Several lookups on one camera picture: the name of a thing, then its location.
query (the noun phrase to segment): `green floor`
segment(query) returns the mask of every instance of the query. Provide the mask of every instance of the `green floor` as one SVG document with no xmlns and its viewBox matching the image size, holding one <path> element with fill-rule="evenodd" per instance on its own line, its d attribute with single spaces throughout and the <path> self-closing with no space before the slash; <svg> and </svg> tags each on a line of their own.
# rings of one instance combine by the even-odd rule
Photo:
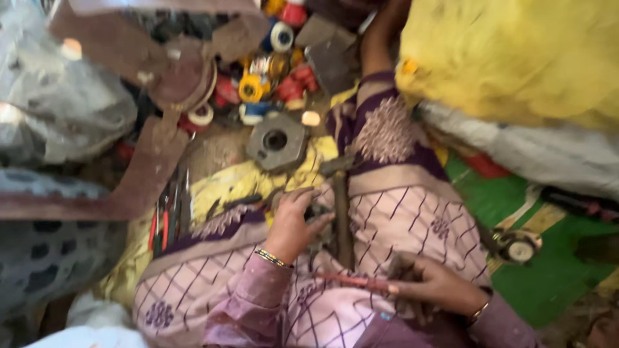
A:
<svg viewBox="0 0 619 348">
<path fill-rule="evenodd" d="M 524 204 L 527 181 L 518 176 L 486 180 L 452 154 L 446 171 L 469 211 L 488 227 Z M 514 227 L 541 207 L 538 201 Z M 546 325 L 614 271 L 615 266 L 585 264 L 573 256 L 581 237 L 612 232 L 617 228 L 610 224 L 568 215 L 542 234 L 542 250 L 530 267 L 502 265 L 492 275 L 493 286 L 533 327 Z"/>
</svg>

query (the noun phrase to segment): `hexagonal metal block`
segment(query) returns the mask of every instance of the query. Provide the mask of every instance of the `hexagonal metal block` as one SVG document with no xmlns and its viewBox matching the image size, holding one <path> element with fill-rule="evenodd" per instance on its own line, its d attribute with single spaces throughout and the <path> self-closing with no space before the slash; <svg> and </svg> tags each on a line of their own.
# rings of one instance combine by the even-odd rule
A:
<svg viewBox="0 0 619 348">
<path fill-rule="evenodd" d="M 305 126 L 281 113 L 275 118 L 265 118 L 254 127 L 247 154 L 262 169 L 281 173 L 303 163 L 307 142 Z"/>
</svg>

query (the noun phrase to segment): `person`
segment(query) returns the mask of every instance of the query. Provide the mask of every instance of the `person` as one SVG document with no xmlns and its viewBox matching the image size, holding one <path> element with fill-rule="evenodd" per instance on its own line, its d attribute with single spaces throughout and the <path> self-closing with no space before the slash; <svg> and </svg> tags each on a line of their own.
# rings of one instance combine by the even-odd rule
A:
<svg viewBox="0 0 619 348">
<path fill-rule="evenodd" d="M 492 291 L 474 219 L 399 95 L 388 45 L 410 0 L 390 0 L 361 44 L 358 92 L 327 128 L 348 171 L 355 269 L 307 252 L 328 187 L 285 193 L 271 228 L 253 206 L 215 216 L 153 260 L 133 320 L 152 347 L 542 347 Z M 400 281 L 372 292 L 316 273 Z"/>
</svg>

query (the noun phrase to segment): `woman's left hand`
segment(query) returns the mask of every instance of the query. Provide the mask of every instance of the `woman's left hand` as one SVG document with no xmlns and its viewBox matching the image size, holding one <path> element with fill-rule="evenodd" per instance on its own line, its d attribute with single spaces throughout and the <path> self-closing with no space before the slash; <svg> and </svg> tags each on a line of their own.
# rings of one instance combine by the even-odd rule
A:
<svg viewBox="0 0 619 348">
<path fill-rule="evenodd" d="M 292 264 L 335 214 L 324 214 L 306 224 L 303 215 L 312 200 L 320 195 L 314 188 L 285 193 L 273 219 L 263 249 L 285 264 Z"/>
</svg>

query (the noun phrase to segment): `bangle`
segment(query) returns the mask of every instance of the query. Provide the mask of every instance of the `bangle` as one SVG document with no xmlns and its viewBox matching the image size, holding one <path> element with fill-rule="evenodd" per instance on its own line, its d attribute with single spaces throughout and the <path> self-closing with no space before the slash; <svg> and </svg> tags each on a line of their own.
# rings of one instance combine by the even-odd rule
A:
<svg viewBox="0 0 619 348">
<path fill-rule="evenodd" d="M 469 325 L 473 325 L 473 324 L 475 324 L 475 322 L 477 321 L 477 319 L 479 319 L 479 316 L 480 316 L 480 315 L 482 315 L 483 310 L 484 310 L 484 309 L 486 309 L 486 308 L 488 307 L 488 304 L 489 304 L 489 303 L 490 303 L 490 302 L 487 302 L 485 305 L 483 305 L 483 307 L 481 307 L 481 308 L 479 309 L 479 311 L 476 311 L 476 312 L 475 312 L 475 314 L 473 314 L 472 316 L 470 316 L 470 317 L 469 317 L 469 319 L 468 319 Z"/>
<path fill-rule="evenodd" d="M 283 261 L 281 261 L 280 259 L 276 258 L 275 256 L 273 256 L 272 254 L 270 254 L 268 251 L 263 250 L 263 249 L 258 249 L 256 251 L 254 251 L 254 253 L 260 255 L 260 257 L 262 257 L 263 259 L 270 261 L 278 266 L 282 266 L 282 267 L 286 267 L 286 268 L 294 268 L 294 266 L 289 265 L 289 264 L 285 264 Z"/>
</svg>

